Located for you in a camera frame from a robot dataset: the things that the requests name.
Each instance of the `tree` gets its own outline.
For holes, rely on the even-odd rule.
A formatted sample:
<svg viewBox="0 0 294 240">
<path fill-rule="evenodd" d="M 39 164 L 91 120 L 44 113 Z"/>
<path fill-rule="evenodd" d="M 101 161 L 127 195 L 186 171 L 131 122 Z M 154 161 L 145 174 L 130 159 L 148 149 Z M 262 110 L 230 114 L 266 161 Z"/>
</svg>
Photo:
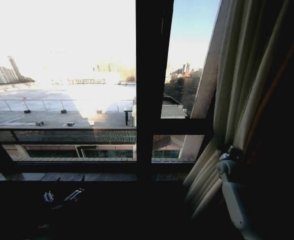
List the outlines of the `tree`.
<svg viewBox="0 0 294 240">
<path fill-rule="evenodd" d="M 132 75 L 127 77 L 126 82 L 136 82 L 136 78 Z"/>
</svg>

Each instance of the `railing post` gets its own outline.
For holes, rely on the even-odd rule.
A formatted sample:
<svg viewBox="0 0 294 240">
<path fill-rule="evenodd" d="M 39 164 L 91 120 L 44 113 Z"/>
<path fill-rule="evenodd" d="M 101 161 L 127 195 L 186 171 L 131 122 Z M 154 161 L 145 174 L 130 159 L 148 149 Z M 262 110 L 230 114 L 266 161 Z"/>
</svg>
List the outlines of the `railing post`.
<svg viewBox="0 0 294 240">
<path fill-rule="evenodd" d="M 43 106 L 45 107 L 45 111 L 48 112 L 48 110 L 47 110 L 47 108 L 46 108 L 46 105 L 45 105 L 45 103 L 44 103 L 44 100 L 41 100 L 41 101 L 42 101 Z"/>
<path fill-rule="evenodd" d="M 64 104 L 63 104 L 63 100 L 60 100 L 61 105 L 62 105 L 62 110 L 65 110 Z"/>
<path fill-rule="evenodd" d="M 29 108 L 28 108 L 28 106 L 27 106 L 27 104 L 26 104 L 26 101 L 25 101 L 25 100 L 23 100 L 23 103 L 25 104 L 25 106 L 26 106 L 27 110 L 29 110 Z"/>
<path fill-rule="evenodd" d="M 11 107 L 9 106 L 9 104 L 6 100 L 5 100 L 5 103 L 7 104 L 7 107 L 9 108 L 9 110 L 12 112 L 13 110 L 11 109 Z"/>
</svg>

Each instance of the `curtain fold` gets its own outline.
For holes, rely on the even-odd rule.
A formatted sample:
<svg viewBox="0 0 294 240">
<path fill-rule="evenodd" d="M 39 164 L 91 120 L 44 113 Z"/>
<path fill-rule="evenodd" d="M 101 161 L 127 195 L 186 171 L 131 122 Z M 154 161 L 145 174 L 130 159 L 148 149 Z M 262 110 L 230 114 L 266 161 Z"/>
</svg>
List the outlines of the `curtain fold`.
<svg viewBox="0 0 294 240">
<path fill-rule="evenodd" d="M 218 144 L 243 149 L 277 50 L 280 28 L 289 1 L 274 8 L 266 0 L 230 2 L 217 74 L 214 137 L 190 171 L 184 185 L 192 217 L 200 213 L 220 189 L 216 171 Z"/>
</svg>

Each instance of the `sky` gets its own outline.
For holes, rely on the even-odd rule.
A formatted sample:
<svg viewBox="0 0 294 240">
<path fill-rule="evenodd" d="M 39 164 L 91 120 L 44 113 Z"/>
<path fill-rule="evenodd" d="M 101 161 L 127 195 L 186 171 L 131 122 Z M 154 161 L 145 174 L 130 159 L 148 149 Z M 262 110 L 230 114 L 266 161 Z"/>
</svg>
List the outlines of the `sky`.
<svg viewBox="0 0 294 240">
<path fill-rule="evenodd" d="M 168 63 L 203 68 L 220 0 L 174 0 Z"/>
<path fill-rule="evenodd" d="M 175 0 L 168 60 L 201 68 L 219 0 Z M 0 66 L 26 77 L 136 65 L 135 0 L 0 0 Z"/>
</svg>

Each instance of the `balcony railing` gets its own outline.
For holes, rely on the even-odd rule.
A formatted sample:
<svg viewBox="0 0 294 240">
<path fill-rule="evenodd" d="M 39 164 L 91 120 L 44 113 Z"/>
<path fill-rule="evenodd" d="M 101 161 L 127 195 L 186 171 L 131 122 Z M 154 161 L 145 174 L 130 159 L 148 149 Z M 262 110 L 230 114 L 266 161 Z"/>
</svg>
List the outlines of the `balcony railing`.
<svg viewBox="0 0 294 240">
<path fill-rule="evenodd" d="M 136 143 L 136 128 L 2 126 L 0 143 L 133 145 Z"/>
<path fill-rule="evenodd" d="M 94 111 L 123 113 L 132 109 L 133 99 L 124 100 L 90 100 L 90 99 L 0 99 L 0 112 L 81 112 Z"/>
</svg>

